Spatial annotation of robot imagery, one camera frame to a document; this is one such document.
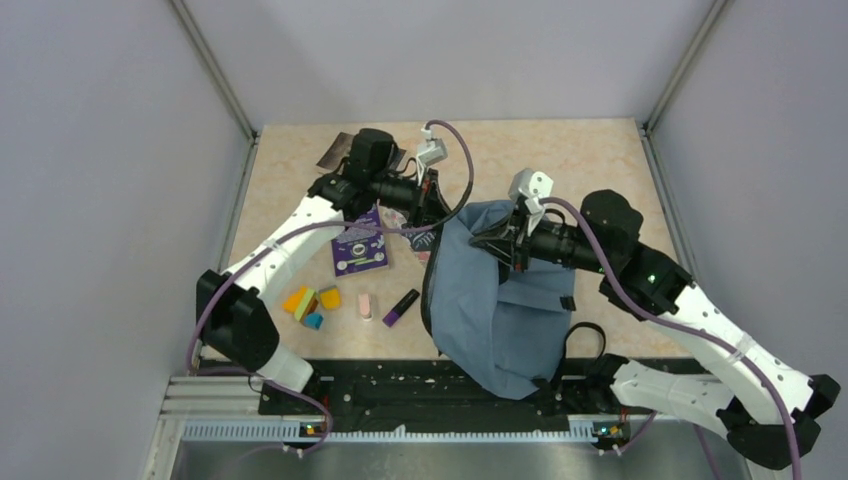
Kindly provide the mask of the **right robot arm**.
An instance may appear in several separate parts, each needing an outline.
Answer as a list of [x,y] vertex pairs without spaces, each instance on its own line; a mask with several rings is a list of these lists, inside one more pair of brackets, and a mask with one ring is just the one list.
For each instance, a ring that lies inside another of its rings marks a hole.
[[549,204],[521,199],[471,244],[514,271],[538,259],[601,274],[599,290],[611,304],[674,339],[710,374],[701,381],[605,355],[586,385],[589,404],[674,416],[722,436],[753,464],[800,478],[801,458],[840,385],[792,368],[731,321],[689,272],[640,241],[643,217],[619,193],[588,194],[570,208],[572,223],[548,220]]

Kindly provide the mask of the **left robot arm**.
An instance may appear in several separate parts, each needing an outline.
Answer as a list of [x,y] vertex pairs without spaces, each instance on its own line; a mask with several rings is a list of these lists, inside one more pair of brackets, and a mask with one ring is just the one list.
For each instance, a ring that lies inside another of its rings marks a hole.
[[321,175],[291,215],[258,247],[223,272],[208,270],[196,286],[194,341],[202,342],[250,373],[283,386],[283,401],[297,413],[319,404],[312,365],[286,347],[271,317],[273,301],[326,244],[376,205],[405,213],[421,231],[448,218],[433,164],[447,157],[430,127],[412,160],[415,174],[400,169],[391,134],[363,128],[339,164]]

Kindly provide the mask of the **blue student backpack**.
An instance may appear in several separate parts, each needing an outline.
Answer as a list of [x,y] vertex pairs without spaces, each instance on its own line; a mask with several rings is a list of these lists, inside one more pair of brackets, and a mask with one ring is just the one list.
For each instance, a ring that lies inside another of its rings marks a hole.
[[506,219],[508,200],[470,203],[447,222],[431,249],[422,284],[421,316],[439,353],[488,392],[523,400],[564,374],[572,313],[562,299],[576,273],[532,261],[526,272],[501,271],[473,234]]

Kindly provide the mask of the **floral Little Women book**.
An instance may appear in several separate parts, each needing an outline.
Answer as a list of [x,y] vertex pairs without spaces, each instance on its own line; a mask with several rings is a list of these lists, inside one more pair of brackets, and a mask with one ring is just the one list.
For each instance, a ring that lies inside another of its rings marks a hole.
[[437,232],[434,230],[410,232],[413,226],[408,223],[404,215],[393,209],[381,207],[380,214],[385,227],[403,230],[401,237],[404,239],[408,250],[421,266],[426,266],[436,244]]

